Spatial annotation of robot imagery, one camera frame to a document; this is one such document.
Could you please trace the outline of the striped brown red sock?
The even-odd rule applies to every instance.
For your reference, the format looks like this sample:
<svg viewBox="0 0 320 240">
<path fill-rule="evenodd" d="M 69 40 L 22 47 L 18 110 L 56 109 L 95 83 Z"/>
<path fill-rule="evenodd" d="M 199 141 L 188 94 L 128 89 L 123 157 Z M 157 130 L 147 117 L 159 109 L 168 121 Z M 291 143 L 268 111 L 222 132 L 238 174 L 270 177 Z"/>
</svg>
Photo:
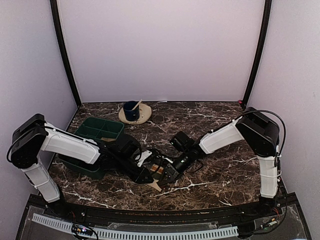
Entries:
<svg viewBox="0 0 320 240">
<path fill-rule="evenodd" d="M 163 174 L 164 168 L 157 164 L 153 164 L 152 167 L 150 168 L 150 171 L 151 171 L 151 177 L 153 178 L 153 182 L 147 183 L 146 185 L 150 188 L 155 189 L 158 192 L 161 192 L 162 188 L 158 185 L 158 181 L 160 180 Z"/>
</svg>

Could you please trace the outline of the tan sock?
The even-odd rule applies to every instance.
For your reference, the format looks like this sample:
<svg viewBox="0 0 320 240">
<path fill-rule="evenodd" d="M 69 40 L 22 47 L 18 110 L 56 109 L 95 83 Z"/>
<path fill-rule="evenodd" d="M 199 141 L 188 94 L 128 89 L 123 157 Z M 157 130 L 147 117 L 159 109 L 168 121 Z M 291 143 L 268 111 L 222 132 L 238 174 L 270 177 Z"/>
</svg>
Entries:
<svg viewBox="0 0 320 240">
<path fill-rule="evenodd" d="M 102 137 L 101 140 L 104 141 L 104 142 L 114 142 L 117 139 L 116 138 Z"/>
</svg>

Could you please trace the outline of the green plastic divided tray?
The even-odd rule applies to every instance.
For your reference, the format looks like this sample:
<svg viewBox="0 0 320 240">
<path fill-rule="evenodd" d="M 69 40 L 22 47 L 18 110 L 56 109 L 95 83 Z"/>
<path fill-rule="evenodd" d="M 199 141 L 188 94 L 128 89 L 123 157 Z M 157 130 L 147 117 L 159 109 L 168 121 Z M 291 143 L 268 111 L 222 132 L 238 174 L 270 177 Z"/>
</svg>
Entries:
<svg viewBox="0 0 320 240">
<path fill-rule="evenodd" d="M 99 143 L 105 139 L 117 139 L 124 133 L 125 125 L 119 121 L 106 120 L 102 118 L 88 117 L 74 132 L 75 135 L 92 139 Z M 81 160 L 58 155 L 62 163 L 70 170 L 88 176 L 92 179 L 100 180 L 105 175 L 105 170 L 97 160 L 94 164 L 87 164 Z"/>
</svg>

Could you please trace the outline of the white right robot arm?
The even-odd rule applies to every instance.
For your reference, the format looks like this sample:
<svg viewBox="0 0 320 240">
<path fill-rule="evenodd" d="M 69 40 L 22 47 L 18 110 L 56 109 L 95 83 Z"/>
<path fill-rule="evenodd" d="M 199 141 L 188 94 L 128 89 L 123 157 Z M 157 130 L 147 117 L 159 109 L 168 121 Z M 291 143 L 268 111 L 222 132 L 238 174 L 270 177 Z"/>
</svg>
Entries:
<svg viewBox="0 0 320 240">
<path fill-rule="evenodd" d="M 168 163 L 158 181 L 158 186 L 171 184 L 195 161 L 215 151 L 239 141 L 246 141 L 259 163 L 260 196 L 264 198 L 255 205 L 255 213 L 266 217 L 275 208 L 272 200 L 278 192 L 281 176 L 280 158 L 285 137 L 280 137 L 281 127 L 267 115 L 278 115 L 269 110 L 248 107 L 239 117 L 229 123 L 211 130 L 195 141 L 183 131 L 175 134 L 171 145 L 181 152 L 172 163 Z"/>
</svg>

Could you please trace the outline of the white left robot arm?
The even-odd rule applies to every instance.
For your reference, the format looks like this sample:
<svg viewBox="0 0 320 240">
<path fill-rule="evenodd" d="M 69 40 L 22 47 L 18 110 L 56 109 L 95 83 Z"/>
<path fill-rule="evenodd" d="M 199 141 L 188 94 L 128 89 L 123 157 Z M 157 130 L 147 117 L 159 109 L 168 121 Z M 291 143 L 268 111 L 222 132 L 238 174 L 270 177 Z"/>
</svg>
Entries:
<svg viewBox="0 0 320 240">
<path fill-rule="evenodd" d="M 140 143 L 131 135 L 121 134 L 112 141 L 94 141 L 61 130 L 37 113 L 13 132 L 6 159 L 24 172 L 58 217 L 67 218 L 71 208 L 62 200 L 61 190 L 43 166 L 39 157 L 41 151 L 70 157 L 88 165 L 115 166 L 136 184 L 153 184 L 153 174 L 138 166 L 134 159 L 136 151 L 140 150 Z"/>
</svg>

